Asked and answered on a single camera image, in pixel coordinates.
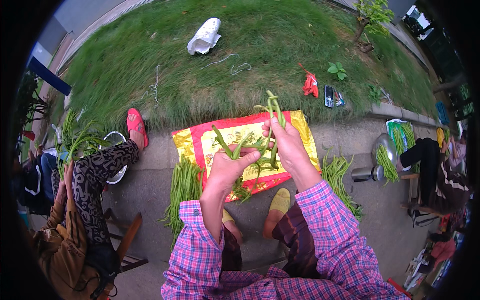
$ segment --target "white plastic bag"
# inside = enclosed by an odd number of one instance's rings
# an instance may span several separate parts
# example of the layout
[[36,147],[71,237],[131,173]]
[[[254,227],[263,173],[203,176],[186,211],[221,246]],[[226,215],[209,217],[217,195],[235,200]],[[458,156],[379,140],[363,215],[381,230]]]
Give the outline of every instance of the white plastic bag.
[[222,22],[220,19],[211,18],[205,22],[197,31],[195,36],[188,42],[188,53],[194,55],[195,52],[207,54],[210,48],[215,47],[218,40],[222,37],[216,34]]

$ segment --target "wooden stool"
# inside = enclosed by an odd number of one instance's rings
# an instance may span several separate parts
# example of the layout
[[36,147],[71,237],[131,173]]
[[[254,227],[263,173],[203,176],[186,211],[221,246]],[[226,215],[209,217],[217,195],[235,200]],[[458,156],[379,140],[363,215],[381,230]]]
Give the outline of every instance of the wooden stool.
[[[127,250],[130,248],[130,245],[133,239],[135,238],[135,235],[137,234],[138,229],[140,228],[140,225],[143,223],[142,214],[138,213],[130,225],[118,222],[115,216],[113,215],[111,208],[107,209],[106,212],[103,214],[103,216],[105,217],[105,220],[107,221],[107,223],[113,224],[118,228],[127,229],[127,233],[125,233],[125,236],[123,237],[113,233],[109,233],[109,236],[112,239],[121,241],[119,247],[117,248],[117,254],[119,255],[120,261],[122,263],[122,265],[120,266],[120,273],[129,271],[141,265],[147,264],[148,259],[139,260],[126,255]],[[106,300],[107,298],[108,298],[107,293],[104,293],[100,295],[100,297],[98,297],[98,299],[103,299],[103,300]]]
[[[409,189],[408,189],[408,201],[400,205],[401,208],[418,210],[423,213],[443,217],[442,214],[435,212],[433,209],[425,206],[421,206],[421,195],[420,195],[420,174],[412,174],[409,172],[404,172],[400,175],[401,180],[410,180]],[[417,180],[417,193],[413,197],[413,187],[415,185],[414,180]]]

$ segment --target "pink slipper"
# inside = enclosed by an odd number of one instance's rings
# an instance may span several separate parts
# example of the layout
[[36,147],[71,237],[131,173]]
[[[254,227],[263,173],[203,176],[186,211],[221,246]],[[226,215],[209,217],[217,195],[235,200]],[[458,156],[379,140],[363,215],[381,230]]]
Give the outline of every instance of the pink slipper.
[[144,120],[142,119],[142,115],[140,114],[139,111],[137,111],[134,108],[131,108],[128,110],[129,115],[135,115],[137,116],[137,119],[135,121],[130,121],[127,117],[127,128],[128,132],[130,130],[135,130],[138,131],[139,133],[144,135],[144,148],[148,146],[148,137],[147,133],[145,132],[145,123]]

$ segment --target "yellow slipper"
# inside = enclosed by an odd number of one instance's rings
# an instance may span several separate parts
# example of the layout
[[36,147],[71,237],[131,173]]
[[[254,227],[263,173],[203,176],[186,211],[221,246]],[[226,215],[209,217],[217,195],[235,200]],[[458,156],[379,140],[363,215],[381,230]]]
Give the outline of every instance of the yellow slipper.
[[222,217],[222,223],[228,222],[228,221],[233,221],[235,223],[235,220],[232,218],[232,216],[228,213],[228,211],[224,208],[223,209],[223,217]]
[[272,204],[270,204],[270,210],[277,209],[286,214],[290,209],[290,192],[287,189],[280,189],[273,197]]

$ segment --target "brown jacket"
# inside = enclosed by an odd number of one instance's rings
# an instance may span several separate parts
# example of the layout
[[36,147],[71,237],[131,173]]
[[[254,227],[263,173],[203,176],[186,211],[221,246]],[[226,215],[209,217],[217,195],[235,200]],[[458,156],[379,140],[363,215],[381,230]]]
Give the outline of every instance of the brown jacket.
[[447,215],[463,208],[470,199],[471,191],[463,175],[453,172],[445,153],[439,155],[439,167],[435,190],[430,194],[428,207]]
[[57,201],[51,209],[47,224],[42,227],[44,237],[39,246],[39,263],[45,276],[57,293],[65,300],[90,299],[98,287],[98,272],[84,264],[87,251],[87,236],[75,201],[67,200],[66,225],[63,221],[64,207]]

